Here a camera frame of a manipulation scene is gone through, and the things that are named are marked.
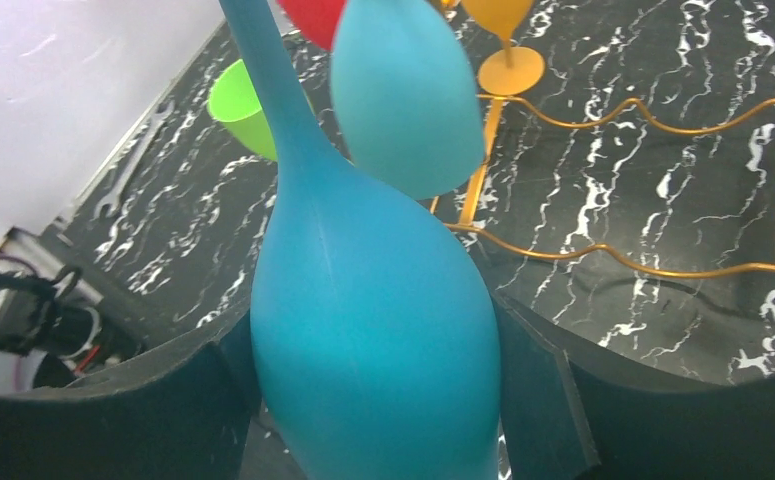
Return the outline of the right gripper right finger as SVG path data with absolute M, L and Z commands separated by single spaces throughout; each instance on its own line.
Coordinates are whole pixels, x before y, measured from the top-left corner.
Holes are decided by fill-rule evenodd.
M 721 386 L 629 359 L 493 299 L 517 479 L 775 479 L 775 375 Z

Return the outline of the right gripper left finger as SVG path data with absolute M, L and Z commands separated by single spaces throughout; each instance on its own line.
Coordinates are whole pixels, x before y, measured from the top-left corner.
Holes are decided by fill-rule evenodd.
M 0 479 L 235 479 L 260 405 L 248 318 L 0 396 Z

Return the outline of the blue wine glass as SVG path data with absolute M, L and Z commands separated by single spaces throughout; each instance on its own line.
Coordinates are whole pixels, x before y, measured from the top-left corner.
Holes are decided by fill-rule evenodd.
M 500 343 L 474 262 L 335 149 L 269 5 L 222 10 L 278 155 L 250 323 L 286 446 L 310 479 L 496 478 Z

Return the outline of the gold wire glass rack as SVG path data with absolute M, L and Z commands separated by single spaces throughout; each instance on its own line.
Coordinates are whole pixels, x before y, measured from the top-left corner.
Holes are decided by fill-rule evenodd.
M 702 128 L 664 124 L 637 97 L 585 122 L 485 100 L 486 157 L 454 197 L 452 231 L 663 278 L 775 274 L 775 98 Z

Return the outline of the green plastic wine glass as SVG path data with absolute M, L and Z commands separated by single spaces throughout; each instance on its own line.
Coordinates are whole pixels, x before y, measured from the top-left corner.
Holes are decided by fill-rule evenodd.
M 261 97 L 242 59 L 228 66 L 211 87 L 207 111 L 252 153 L 276 162 L 276 145 Z

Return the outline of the teal wine glass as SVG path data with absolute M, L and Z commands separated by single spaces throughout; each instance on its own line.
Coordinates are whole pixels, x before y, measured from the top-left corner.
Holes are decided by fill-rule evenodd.
M 426 1 L 349 1 L 330 62 L 333 110 L 356 167 L 421 200 L 485 157 L 470 62 Z

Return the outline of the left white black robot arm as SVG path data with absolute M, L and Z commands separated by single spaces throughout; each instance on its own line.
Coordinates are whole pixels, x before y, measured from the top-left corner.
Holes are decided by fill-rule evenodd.
M 146 350 L 84 274 L 32 238 L 0 247 L 0 396 L 65 387 Z

